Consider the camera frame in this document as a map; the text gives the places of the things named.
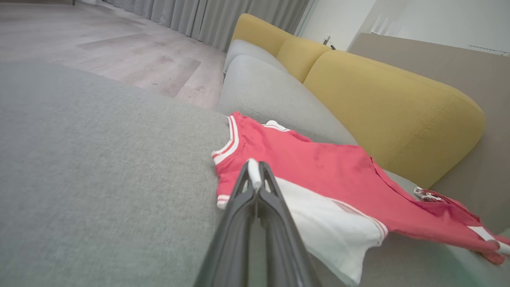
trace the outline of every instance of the white wall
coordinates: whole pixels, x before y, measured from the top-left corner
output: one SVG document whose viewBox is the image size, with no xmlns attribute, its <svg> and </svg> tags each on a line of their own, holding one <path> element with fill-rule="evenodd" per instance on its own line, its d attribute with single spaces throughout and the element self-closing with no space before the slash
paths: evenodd
<svg viewBox="0 0 510 287">
<path fill-rule="evenodd" d="M 317 0 L 301 37 L 323 42 L 326 33 L 338 50 L 347 50 L 376 0 Z"/>
<path fill-rule="evenodd" d="M 409 0 L 397 37 L 510 51 L 510 0 Z"/>
</svg>

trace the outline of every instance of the floor plank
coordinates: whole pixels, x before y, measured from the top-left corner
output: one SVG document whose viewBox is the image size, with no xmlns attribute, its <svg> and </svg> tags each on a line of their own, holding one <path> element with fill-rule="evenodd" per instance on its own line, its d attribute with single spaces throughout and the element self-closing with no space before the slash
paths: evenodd
<svg viewBox="0 0 510 287">
<path fill-rule="evenodd" d="M 0 3 L 0 23 L 0 61 L 62 64 L 206 109 L 217 105 L 225 53 L 123 9 Z"/>
</svg>

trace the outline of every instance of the red stripe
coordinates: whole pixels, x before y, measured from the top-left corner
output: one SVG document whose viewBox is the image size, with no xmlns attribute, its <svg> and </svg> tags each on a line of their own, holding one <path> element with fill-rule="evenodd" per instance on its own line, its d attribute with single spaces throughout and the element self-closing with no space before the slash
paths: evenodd
<svg viewBox="0 0 510 287">
<path fill-rule="evenodd" d="M 236 141 L 236 135 L 235 135 L 235 129 L 234 129 L 234 121 L 232 121 L 232 116 L 229 116 L 228 117 L 228 120 L 230 121 L 230 129 L 231 129 L 231 134 L 232 134 L 232 142 L 230 143 L 230 145 L 228 146 L 228 148 L 226 148 L 226 150 L 224 150 L 222 153 L 217 153 L 217 154 L 214 154 L 213 155 L 213 159 L 221 154 L 224 154 L 226 153 L 235 143 Z"/>
</svg>

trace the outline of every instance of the red and white garment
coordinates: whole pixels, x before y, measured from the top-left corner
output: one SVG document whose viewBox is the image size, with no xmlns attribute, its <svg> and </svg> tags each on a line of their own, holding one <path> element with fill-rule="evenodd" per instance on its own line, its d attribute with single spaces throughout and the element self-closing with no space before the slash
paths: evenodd
<svg viewBox="0 0 510 287">
<path fill-rule="evenodd" d="M 501 264 L 510 241 L 487 231 L 461 203 L 417 189 L 417 200 L 359 146 L 312 142 L 275 121 L 228 117 L 231 138 L 213 152 L 224 208 L 242 165 L 265 161 L 276 177 L 307 250 L 342 281 L 357 285 L 368 248 L 395 231 L 477 251 Z"/>
</svg>

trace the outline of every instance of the beige panel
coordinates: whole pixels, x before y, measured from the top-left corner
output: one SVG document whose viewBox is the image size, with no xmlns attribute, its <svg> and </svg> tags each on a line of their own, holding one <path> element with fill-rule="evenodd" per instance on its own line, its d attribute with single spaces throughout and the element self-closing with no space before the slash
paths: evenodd
<svg viewBox="0 0 510 287">
<path fill-rule="evenodd" d="M 479 214 L 493 232 L 510 227 L 510 58 L 376 34 L 349 52 L 453 86 L 485 112 L 481 142 L 432 188 Z"/>
</svg>

